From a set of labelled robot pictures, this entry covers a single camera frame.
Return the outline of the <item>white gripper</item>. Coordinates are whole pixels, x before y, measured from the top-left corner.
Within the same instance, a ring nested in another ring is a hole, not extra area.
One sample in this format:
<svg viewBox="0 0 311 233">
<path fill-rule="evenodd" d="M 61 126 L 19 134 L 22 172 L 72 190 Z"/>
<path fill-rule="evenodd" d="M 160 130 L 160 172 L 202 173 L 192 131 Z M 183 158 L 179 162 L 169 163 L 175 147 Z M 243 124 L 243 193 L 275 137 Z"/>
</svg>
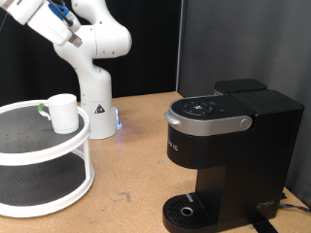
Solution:
<svg viewBox="0 0 311 233">
<path fill-rule="evenodd" d="M 47 0 L 6 0 L 6 12 L 21 25 L 27 24 L 52 43 L 63 46 L 68 40 L 76 48 L 82 39 L 71 32 L 49 7 Z"/>
</svg>

